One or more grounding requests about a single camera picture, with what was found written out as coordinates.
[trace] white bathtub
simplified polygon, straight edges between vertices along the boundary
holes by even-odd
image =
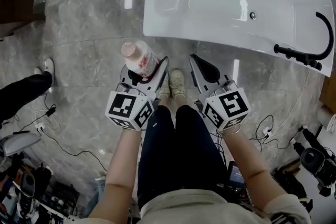
[[[330,0],[145,0],[143,31],[147,36],[210,41],[286,59],[274,52],[275,44],[311,54],[326,49],[329,33],[316,12],[334,30]],[[333,51],[319,61],[321,70],[314,70],[329,76]]]

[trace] forearm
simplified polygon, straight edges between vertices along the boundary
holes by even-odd
[[[224,135],[224,141],[237,164],[254,206],[260,210],[276,197],[286,194],[269,173],[269,167],[242,131]]]
[[[140,139],[141,132],[123,129],[106,175],[104,194],[90,218],[101,218],[115,224],[127,223]]]
[[[268,164],[242,131],[224,135],[223,138],[245,181],[256,174],[268,171]]]
[[[106,185],[133,190],[141,132],[123,129],[106,175]]]

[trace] black trousers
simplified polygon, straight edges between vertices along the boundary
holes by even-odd
[[[26,104],[44,94],[52,84],[52,76],[45,71],[14,82],[0,90],[0,127]]]
[[[175,130],[169,109],[159,105],[148,121],[141,152],[139,208],[183,188],[212,190],[227,199],[226,166],[197,111],[180,107]]]

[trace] white cable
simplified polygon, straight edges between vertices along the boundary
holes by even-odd
[[[291,113],[293,112],[294,108],[297,106],[298,101],[299,101],[299,99],[300,99],[300,97],[301,97],[301,95],[302,95],[302,93],[303,93],[303,89],[304,89],[305,86],[307,85],[309,74],[310,74],[310,69],[309,69],[309,72],[308,72],[306,81],[305,81],[305,83],[304,83],[304,85],[303,85],[303,87],[302,87],[302,89],[301,89],[301,92],[300,92],[300,94],[299,94],[299,96],[298,96],[298,98],[297,98],[297,100],[296,100],[296,102],[295,102],[295,105],[293,106],[293,108],[291,109],[291,111],[289,112],[289,114],[288,114],[288,116],[285,118],[285,120],[279,125],[279,127],[276,128],[276,130],[274,131],[274,133],[276,133],[276,132],[279,130],[279,128],[280,128],[280,127],[281,127],[281,126],[288,120],[288,118],[289,118],[289,116],[291,115]]]
[[[39,114],[40,114],[40,116],[42,116],[43,114],[45,114],[45,113],[49,110],[40,98],[38,98],[38,100],[41,102],[41,104],[42,104],[46,109],[40,109],[40,110],[35,111],[35,120],[36,120],[37,118],[39,118],[39,116],[38,116]],[[52,114],[51,116],[54,118],[55,122],[57,123],[57,126],[53,126],[53,124],[51,123],[51,121],[48,120],[47,117],[43,117],[43,118],[39,119],[38,121],[36,121],[36,123],[39,122],[39,121],[41,121],[41,122],[45,121],[45,122],[43,122],[43,123],[44,123],[47,127],[49,127],[50,129],[52,129],[54,132],[58,132],[58,131],[60,131],[60,130],[61,130],[61,127],[60,127],[58,118],[55,116],[55,114]]]
[[[289,128],[287,128],[287,129],[283,130],[281,133],[279,133],[279,134],[277,134],[277,135],[275,135],[275,136],[270,136],[269,139],[275,139],[275,138],[277,138],[278,136],[282,135],[284,132],[288,131],[289,129],[292,129],[292,128],[294,128],[294,127],[297,127],[298,124],[299,124],[299,125],[304,125],[304,124],[306,124],[306,122],[305,122],[305,121],[298,122],[298,123],[296,123],[295,125],[293,125],[292,127],[289,127]]]
[[[282,133],[288,131],[289,129],[292,129],[292,128],[294,128],[294,127],[297,127],[298,124],[302,125],[302,124],[304,124],[304,122],[299,122],[299,123],[297,123],[296,125],[294,125],[294,126],[292,126],[292,127],[290,127],[290,128],[285,129],[284,131],[282,131],[282,132],[279,133],[278,135],[273,136],[273,137],[270,137],[269,139],[270,139],[270,140],[276,139],[276,137],[277,137],[277,136],[280,136]],[[272,146],[270,146],[270,145],[268,145],[268,144],[263,144],[263,143],[262,143],[262,145],[263,145],[263,146],[268,146],[268,147],[274,148],[275,150],[280,150],[280,148],[272,147]]]

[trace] black cable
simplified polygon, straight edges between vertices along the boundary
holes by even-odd
[[[38,136],[41,137],[42,134],[40,133],[40,131],[38,130],[38,128],[36,128],[37,132],[38,132]]]
[[[225,165],[225,168],[227,169],[227,166],[226,166],[226,158],[225,158],[225,154],[224,154],[224,149],[223,149],[223,146],[222,146],[222,136],[220,134],[218,134],[216,132],[216,134],[213,134],[213,133],[209,133],[211,135],[213,135],[214,137],[216,137],[217,141],[215,143],[219,153],[221,153],[222,157],[223,157],[223,160],[224,160],[224,165]]]
[[[285,148],[279,147],[279,140],[277,140],[276,138],[275,138],[275,139],[272,139],[271,141],[268,141],[267,143],[265,143],[265,141],[264,141],[264,142],[263,142],[263,145],[267,145],[267,144],[269,144],[269,143],[271,143],[271,142],[273,142],[273,141],[277,141],[277,146],[276,146],[276,148],[279,149],[279,150],[286,150],[286,149],[289,147],[289,145],[290,145],[290,141],[292,141],[298,133],[299,133],[299,131],[297,131],[297,132],[295,133],[295,135],[289,140],[288,145],[287,145]]]
[[[267,115],[267,116],[266,116],[266,117],[259,123],[259,125],[258,125],[258,127],[257,127],[257,129],[256,129],[256,132],[255,132],[255,136],[256,136],[256,138],[250,138],[250,139],[249,139],[249,140],[257,140],[257,141],[258,141],[258,143],[259,143],[259,145],[260,145],[260,153],[263,151],[263,149],[262,149],[262,144],[261,144],[261,142],[260,142],[260,140],[262,140],[263,138],[258,138],[257,132],[258,132],[258,130],[259,130],[261,124],[262,124],[268,117],[271,117],[271,118],[272,118],[272,127],[269,129],[270,131],[272,131],[272,129],[273,129],[273,127],[274,127],[274,117],[273,117],[272,114],[269,114],[269,115]]]
[[[34,122],[36,122],[37,120],[43,118],[45,115],[47,115],[47,113],[48,113],[48,111],[44,115],[42,115],[41,117],[33,120],[32,122],[30,122],[29,124],[27,124],[26,126],[24,126],[19,132],[21,132],[25,127],[28,127],[28,126],[32,125]]]
[[[17,114],[15,114],[15,115],[13,116],[13,120],[12,120],[12,121],[6,121],[6,122],[4,122],[2,125],[6,125],[6,124],[8,124],[8,123],[13,124],[15,121],[17,121],[17,122],[20,121],[20,118],[19,118],[19,116],[18,116]]]
[[[45,94],[45,97],[44,97],[44,106],[46,107],[46,109],[50,109],[47,104],[46,104],[46,99],[47,99],[47,93]]]
[[[78,154],[72,154],[72,153],[69,153],[69,152],[67,152],[65,149],[62,148],[62,146],[59,144],[59,142],[58,142],[55,138],[53,138],[53,137],[47,135],[47,133],[46,133],[45,131],[43,131],[43,130],[41,130],[41,131],[42,131],[47,137],[49,137],[50,139],[54,140],[54,141],[57,143],[57,145],[61,148],[61,150],[63,150],[65,153],[67,153],[67,154],[69,154],[69,155],[71,155],[71,156],[77,157],[77,156],[79,156],[80,154],[82,154],[82,153],[84,153],[84,152],[90,153],[93,157],[95,157],[95,158],[99,161],[101,167],[103,167],[103,169],[105,170],[105,172],[107,172],[107,170],[105,169],[105,167],[104,167],[103,164],[101,163],[100,159],[98,159],[98,158],[97,158],[91,151],[81,151],[81,152],[78,153]]]
[[[45,97],[44,97],[44,106],[46,107],[46,109],[50,110],[50,109],[52,109],[52,108],[56,108],[57,106],[56,106],[55,104],[52,104],[51,107],[48,107],[48,106],[47,106],[47,102],[46,102],[46,100],[47,100],[47,96],[48,96],[48,93],[45,93]]]

